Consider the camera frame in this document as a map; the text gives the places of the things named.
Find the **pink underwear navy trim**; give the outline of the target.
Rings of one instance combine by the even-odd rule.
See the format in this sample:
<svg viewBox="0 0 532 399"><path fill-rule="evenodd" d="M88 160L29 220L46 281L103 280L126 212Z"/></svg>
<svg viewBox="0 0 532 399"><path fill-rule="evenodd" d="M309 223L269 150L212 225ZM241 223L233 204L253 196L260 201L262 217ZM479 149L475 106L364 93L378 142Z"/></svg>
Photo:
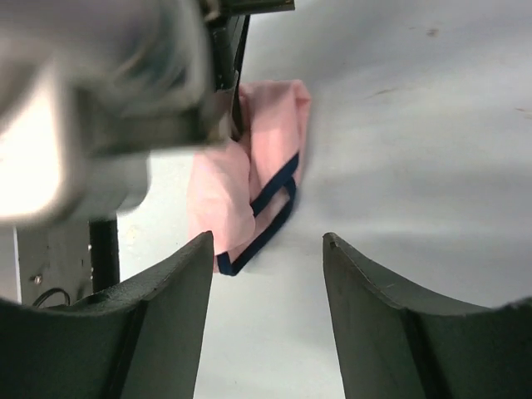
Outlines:
<svg viewBox="0 0 532 399"><path fill-rule="evenodd" d="M194 155L187 190L190 236L214 236L214 270L243 267L287 222L301 180L311 96L300 80L239 88L243 134Z"/></svg>

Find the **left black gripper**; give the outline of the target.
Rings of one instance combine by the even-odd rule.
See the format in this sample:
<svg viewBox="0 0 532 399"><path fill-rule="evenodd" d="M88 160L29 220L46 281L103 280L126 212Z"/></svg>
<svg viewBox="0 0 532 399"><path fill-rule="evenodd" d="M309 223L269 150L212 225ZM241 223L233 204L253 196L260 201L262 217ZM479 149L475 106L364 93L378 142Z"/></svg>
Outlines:
<svg viewBox="0 0 532 399"><path fill-rule="evenodd" d="M200 1L214 67L215 95L231 139L244 134L239 83L250 18L254 14L295 9L294 0Z"/></svg>

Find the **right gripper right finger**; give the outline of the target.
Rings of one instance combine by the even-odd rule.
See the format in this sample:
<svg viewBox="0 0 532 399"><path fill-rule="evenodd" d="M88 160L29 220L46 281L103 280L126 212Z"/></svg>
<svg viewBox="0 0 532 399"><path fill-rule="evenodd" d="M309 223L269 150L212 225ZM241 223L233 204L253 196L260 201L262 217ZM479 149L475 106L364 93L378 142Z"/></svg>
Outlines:
<svg viewBox="0 0 532 399"><path fill-rule="evenodd" d="M433 292L323 236L348 398L528 398L531 301L484 308Z"/></svg>

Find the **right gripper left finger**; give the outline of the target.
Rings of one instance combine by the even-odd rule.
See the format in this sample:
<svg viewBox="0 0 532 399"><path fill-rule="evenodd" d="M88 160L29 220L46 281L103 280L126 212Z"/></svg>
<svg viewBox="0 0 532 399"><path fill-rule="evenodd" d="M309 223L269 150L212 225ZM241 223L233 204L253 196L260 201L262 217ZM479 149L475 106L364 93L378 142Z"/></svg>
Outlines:
<svg viewBox="0 0 532 399"><path fill-rule="evenodd" d="M70 306L2 301L2 397L191 398L213 260L205 232Z"/></svg>

